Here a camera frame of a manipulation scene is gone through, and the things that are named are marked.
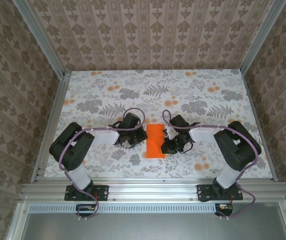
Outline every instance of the purple cable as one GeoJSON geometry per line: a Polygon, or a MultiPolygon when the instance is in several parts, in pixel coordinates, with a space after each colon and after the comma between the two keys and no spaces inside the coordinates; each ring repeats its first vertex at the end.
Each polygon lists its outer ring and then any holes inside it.
{"type": "Polygon", "coordinates": [[[238,213],[236,213],[236,214],[233,214],[233,215],[231,215],[231,216],[229,216],[229,217],[226,216],[226,215],[224,215],[223,213],[221,213],[221,212],[219,212],[219,211],[217,211],[217,212],[220,213],[220,214],[222,214],[225,218],[233,218],[233,217],[236,217],[236,216],[238,216],[239,214],[243,213],[246,209],[248,209],[250,206],[252,206],[252,205],[255,203],[255,200],[256,200],[255,196],[254,196],[252,193],[250,193],[250,192],[244,190],[244,189],[238,184],[238,182],[237,182],[237,181],[242,177],[242,175],[244,174],[245,170],[247,170],[247,169],[249,169],[250,167],[254,166],[254,165],[258,162],[258,160],[259,160],[259,153],[258,153],[257,149],[255,148],[255,146],[251,143],[251,141],[250,141],[246,136],[244,136],[242,133],[240,133],[240,132],[238,132],[238,131],[236,131],[236,130],[234,130],[234,129],[228,127],[228,126],[221,126],[221,125],[196,125],[196,126],[187,126],[187,127],[174,126],[174,125],[172,125],[171,123],[169,123],[169,122],[165,119],[165,112],[168,113],[169,119],[170,119],[170,120],[172,119],[172,116],[171,116],[170,111],[167,110],[167,109],[165,109],[165,110],[162,112],[163,121],[164,121],[168,126],[174,128],[174,129],[197,129],[197,128],[211,128],[211,129],[212,129],[212,128],[220,128],[220,129],[226,129],[226,130],[229,130],[229,131],[231,131],[232,133],[234,133],[234,134],[240,136],[241,138],[243,138],[243,139],[251,146],[251,148],[253,149],[254,154],[255,154],[255,160],[254,160],[250,165],[246,166],[246,167],[242,170],[242,172],[238,175],[238,177],[237,177],[237,179],[236,179],[236,185],[237,185],[243,192],[245,192],[245,193],[247,193],[248,195],[252,196],[252,197],[253,197],[253,201],[252,201],[246,208],[244,208],[242,211],[240,211],[240,212],[238,212],[238,213]]]}
{"type": "MultiPolygon", "coordinates": [[[[118,131],[133,131],[133,130],[136,130],[136,129],[139,129],[145,122],[145,114],[144,112],[138,108],[138,107],[131,107],[129,109],[127,109],[124,114],[123,114],[123,118],[125,117],[126,113],[130,110],[139,110],[142,115],[143,115],[143,121],[141,122],[141,124],[137,125],[136,127],[133,127],[133,128],[118,128],[117,130],[113,127],[95,127],[95,128],[83,128],[81,131],[79,131],[77,134],[75,134],[71,140],[68,142],[68,144],[65,146],[65,148],[63,149],[61,155],[59,156],[59,160],[58,160],[58,167],[60,170],[64,171],[64,174],[65,176],[68,178],[68,180],[70,181],[70,183],[73,185],[73,187],[78,190],[80,193],[83,193],[87,196],[89,196],[90,198],[92,198],[94,201],[95,201],[95,210],[94,212],[89,216],[89,217],[86,217],[86,219],[88,218],[92,218],[94,217],[94,215],[98,212],[99,210],[99,202],[98,200],[90,193],[86,192],[86,191],[83,191],[82,189],[80,189],[71,179],[70,175],[69,175],[69,172],[65,170],[65,168],[62,166],[62,160],[63,160],[63,157],[65,155],[65,153],[67,152],[69,146],[71,146],[71,144],[73,143],[73,141],[79,136],[81,135],[82,133],[86,132],[86,131],[101,131],[101,130],[110,130],[110,131],[115,131],[115,132],[118,132],[118,131]]],[[[77,210],[77,213],[76,215],[79,217],[79,218],[83,218],[85,219],[85,217],[81,217],[80,216],[80,209],[82,208],[85,208],[86,206],[82,206],[80,208],[78,208],[77,210]]]]}

